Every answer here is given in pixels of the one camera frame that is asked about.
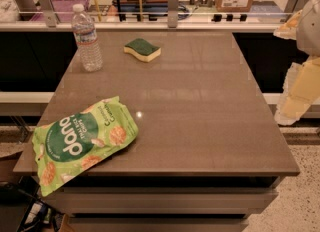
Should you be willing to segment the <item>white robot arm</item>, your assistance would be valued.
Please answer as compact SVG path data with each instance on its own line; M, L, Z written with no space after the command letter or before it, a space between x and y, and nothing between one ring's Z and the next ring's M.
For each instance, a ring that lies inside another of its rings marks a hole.
M320 0L309 0L273 35L295 40L297 48L308 55L303 64L293 63L288 69L276 106L276 122L292 125L320 98Z

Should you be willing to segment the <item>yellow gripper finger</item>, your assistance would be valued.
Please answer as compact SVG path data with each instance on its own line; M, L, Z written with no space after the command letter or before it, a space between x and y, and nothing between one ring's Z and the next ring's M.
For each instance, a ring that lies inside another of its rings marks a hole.
M320 98L320 57L310 56L288 69L274 115L279 125L292 125Z
M294 13L283 25L278 27L273 32L273 35L285 40L295 40L296 29L297 29L301 14L302 14L301 10Z

